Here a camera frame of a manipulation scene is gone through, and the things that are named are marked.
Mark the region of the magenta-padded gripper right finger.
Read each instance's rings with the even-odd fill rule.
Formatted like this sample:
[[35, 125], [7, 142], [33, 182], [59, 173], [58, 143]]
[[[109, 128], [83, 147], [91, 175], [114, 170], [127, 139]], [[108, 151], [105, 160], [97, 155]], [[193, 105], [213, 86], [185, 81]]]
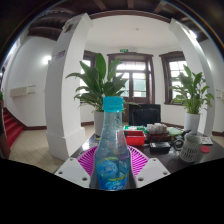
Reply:
[[132, 172], [129, 178], [129, 186], [131, 188], [146, 186], [170, 174], [157, 158], [148, 158], [133, 146], [129, 146], [129, 151], [131, 155]]

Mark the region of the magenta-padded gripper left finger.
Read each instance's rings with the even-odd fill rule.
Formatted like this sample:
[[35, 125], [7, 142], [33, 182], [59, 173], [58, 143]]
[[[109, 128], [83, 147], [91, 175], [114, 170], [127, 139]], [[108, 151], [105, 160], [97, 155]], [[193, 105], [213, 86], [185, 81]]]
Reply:
[[81, 153], [77, 158], [68, 158], [55, 174], [76, 185], [88, 188], [94, 169], [94, 153], [96, 149], [97, 147], [93, 147]]

